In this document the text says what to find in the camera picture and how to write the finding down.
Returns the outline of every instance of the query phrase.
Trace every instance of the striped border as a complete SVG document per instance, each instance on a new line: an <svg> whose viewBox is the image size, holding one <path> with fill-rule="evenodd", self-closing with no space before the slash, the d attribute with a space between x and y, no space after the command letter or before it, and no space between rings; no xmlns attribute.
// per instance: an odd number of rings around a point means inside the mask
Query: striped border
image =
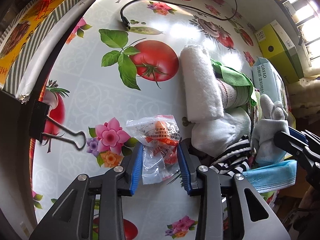
<svg viewBox="0 0 320 240"><path fill-rule="evenodd" d="M31 6L33 6L33 4L36 2L37 0L31 0L23 9L21 12L19 12L19 14L13 19L13 21L10 23L10 25L6 28L6 30L4 31L4 33L2 34L2 36L0 37L0 46L2 44L2 42L4 41L4 39L6 38L6 36L8 35L8 33L10 32L10 30L16 25L16 23L18 23L20 21L20 18L22 18L26 12L31 8Z"/></svg>
<svg viewBox="0 0 320 240"><path fill-rule="evenodd" d="M12 95L17 93L18 86L28 66L28 63L30 62L42 40L49 33L52 27L62 18L62 16L64 16L79 1L80 0L65 0L42 22L42 24L37 28L31 38L27 41L26 45L20 51L15 62L12 64L4 84L4 91Z"/></svg>

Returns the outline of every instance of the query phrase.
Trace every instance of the barcode label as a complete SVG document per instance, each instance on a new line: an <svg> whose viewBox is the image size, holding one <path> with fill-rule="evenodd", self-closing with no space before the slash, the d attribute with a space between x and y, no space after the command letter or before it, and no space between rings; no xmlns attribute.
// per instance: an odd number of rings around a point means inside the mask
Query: barcode label
<svg viewBox="0 0 320 240"><path fill-rule="evenodd" d="M293 46L290 40L287 40L285 44L287 45L288 48L291 48Z"/></svg>
<svg viewBox="0 0 320 240"><path fill-rule="evenodd" d="M256 37L258 42L264 41L266 39L266 36L264 35L264 32L262 30L256 33Z"/></svg>

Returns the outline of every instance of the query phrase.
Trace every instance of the white glove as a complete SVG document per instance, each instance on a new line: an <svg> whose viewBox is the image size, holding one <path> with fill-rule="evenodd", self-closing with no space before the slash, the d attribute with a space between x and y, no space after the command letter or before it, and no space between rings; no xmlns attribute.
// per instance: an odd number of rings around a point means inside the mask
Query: white glove
<svg viewBox="0 0 320 240"><path fill-rule="evenodd" d="M280 101L273 103L266 94L262 94L260 105L263 118L253 129L252 143L257 152L256 162L260 166L266 166L283 159L285 151L275 146L273 136L279 131L289 134L289 126Z"/></svg>

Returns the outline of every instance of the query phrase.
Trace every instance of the orange flower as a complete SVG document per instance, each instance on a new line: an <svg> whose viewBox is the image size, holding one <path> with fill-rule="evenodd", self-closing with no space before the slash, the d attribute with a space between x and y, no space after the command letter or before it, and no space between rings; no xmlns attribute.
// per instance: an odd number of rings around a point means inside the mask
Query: orange flower
<svg viewBox="0 0 320 240"><path fill-rule="evenodd" d="M158 14L161 14L161 15L167 15L168 14L168 11L166 11L166 10L156 10L156 12L158 13Z"/></svg>
<svg viewBox="0 0 320 240"><path fill-rule="evenodd" d="M111 151L108 151L105 153L100 153L100 156L101 156L102 160L104 161L104 166L106 168L114 168L114 167L118 166L123 159L122 156L115 154Z"/></svg>
<svg viewBox="0 0 320 240"><path fill-rule="evenodd" d="M178 233L175 233L174 235L175 235L177 238L180 238L180 237L185 237L187 233L188 233L188 231L180 231L180 232L178 232Z"/></svg>
<svg viewBox="0 0 320 240"><path fill-rule="evenodd" d="M69 44L70 41L72 41L72 39L73 39L75 36L76 36L75 34L71 33L71 34L69 35L67 41L66 41L66 44Z"/></svg>

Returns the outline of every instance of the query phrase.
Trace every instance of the black and white striped cloth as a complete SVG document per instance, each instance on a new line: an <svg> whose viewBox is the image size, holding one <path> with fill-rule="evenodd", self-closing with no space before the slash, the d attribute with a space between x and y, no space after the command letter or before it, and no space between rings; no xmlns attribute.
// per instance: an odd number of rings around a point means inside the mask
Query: black and white striped cloth
<svg viewBox="0 0 320 240"><path fill-rule="evenodd" d="M249 171L248 158L251 156L251 147L247 135L235 144L229 146L222 154L217 156L210 168L219 174L233 176L236 173Z"/></svg>

